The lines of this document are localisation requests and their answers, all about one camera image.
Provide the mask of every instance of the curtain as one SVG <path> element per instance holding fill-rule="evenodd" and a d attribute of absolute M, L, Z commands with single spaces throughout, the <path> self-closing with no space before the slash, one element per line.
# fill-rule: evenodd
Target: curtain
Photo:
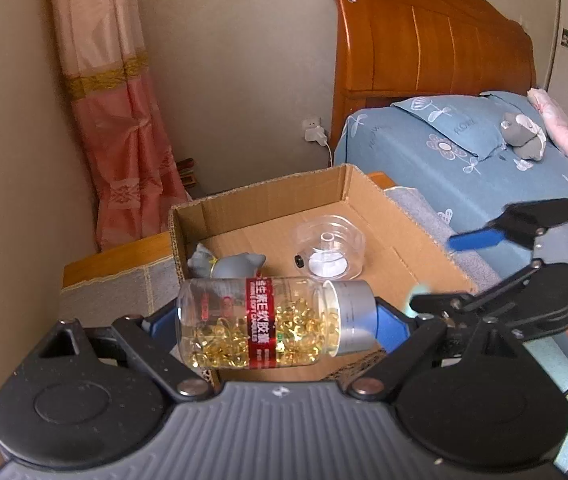
<path fill-rule="evenodd" d="M 137 0 L 52 0 L 59 56 L 99 196 L 102 250 L 165 230 L 185 202 L 153 94 Z"/>

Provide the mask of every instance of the wooden table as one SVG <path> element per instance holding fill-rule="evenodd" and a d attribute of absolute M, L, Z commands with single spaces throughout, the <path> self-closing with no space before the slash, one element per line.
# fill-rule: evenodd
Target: wooden table
<path fill-rule="evenodd" d="M 368 177 L 382 189 L 395 185 L 382 171 L 369 173 Z M 171 236 L 167 232 L 160 233 L 68 264 L 64 267 L 62 286 L 105 278 L 133 267 L 151 264 L 171 254 Z"/>

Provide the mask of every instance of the pink pillow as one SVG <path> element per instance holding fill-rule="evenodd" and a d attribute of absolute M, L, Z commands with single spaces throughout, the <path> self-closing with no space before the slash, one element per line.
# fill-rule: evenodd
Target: pink pillow
<path fill-rule="evenodd" d="M 528 100 L 544 119 L 546 131 L 555 145 L 568 157 L 568 117 L 560 105 L 541 88 L 531 88 Z"/>

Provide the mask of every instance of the pillow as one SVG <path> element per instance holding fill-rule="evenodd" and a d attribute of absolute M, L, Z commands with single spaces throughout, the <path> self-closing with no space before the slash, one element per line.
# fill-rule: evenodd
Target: pillow
<path fill-rule="evenodd" d="M 480 160 L 504 147 L 500 123 L 510 111 L 506 104 L 486 97 L 442 95 L 412 97 L 393 105 L 425 121 Z"/>
<path fill-rule="evenodd" d="M 520 94 L 513 94 L 513 92 L 502 92 L 499 90 L 491 90 L 489 92 L 482 92 L 480 95 L 488 97 L 488 99 L 498 102 L 500 104 L 510 105 L 515 108 L 511 110 L 515 115 L 524 114 L 531 121 L 537 124 L 544 133 L 547 133 L 546 127 L 544 126 L 544 120 L 539 115 L 539 112 L 533 108 L 526 96 Z"/>
<path fill-rule="evenodd" d="M 568 157 L 568 117 L 564 110 L 542 89 L 531 88 L 528 100 L 542 114 L 548 135 L 557 148 Z"/>

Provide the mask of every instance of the stuffed animal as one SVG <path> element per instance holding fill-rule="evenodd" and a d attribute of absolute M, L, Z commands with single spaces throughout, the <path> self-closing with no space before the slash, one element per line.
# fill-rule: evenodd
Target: stuffed animal
<path fill-rule="evenodd" d="M 524 114 L 507 112 L 500 123 L 502 137 L 513 147 L 519 157 L 531 160 L 542 160 L 546 148 L 544 130 Z"/>
<path fill-rule="evenodd" d="M 253 278 L 265 261 L 266 256 L 253 253 L 216 258 L 202 244 L 197 244 L 188 265 L 193 278 Z"/>

